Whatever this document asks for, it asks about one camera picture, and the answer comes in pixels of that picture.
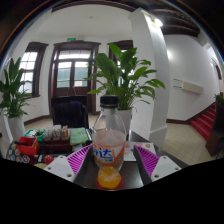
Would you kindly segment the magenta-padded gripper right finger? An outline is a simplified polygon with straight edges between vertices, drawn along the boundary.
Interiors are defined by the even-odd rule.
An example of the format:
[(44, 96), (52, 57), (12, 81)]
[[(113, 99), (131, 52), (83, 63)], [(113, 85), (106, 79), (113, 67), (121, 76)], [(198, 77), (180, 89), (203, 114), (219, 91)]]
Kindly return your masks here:
[(157, 156), (141, 146), (134, 145), (133, 154), (144, 185), (181, 170), (168, 156)]

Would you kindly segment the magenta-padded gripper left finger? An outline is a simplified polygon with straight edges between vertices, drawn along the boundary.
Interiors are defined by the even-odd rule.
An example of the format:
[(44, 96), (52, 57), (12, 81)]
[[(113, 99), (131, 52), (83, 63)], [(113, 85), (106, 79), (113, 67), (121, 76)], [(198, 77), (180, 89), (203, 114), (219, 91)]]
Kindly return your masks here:
[(59, 155), (45, 168), (45, 171), (79, 184), (87, 171), (91, 154), (92, 145), (88, 145), (68, 156)]

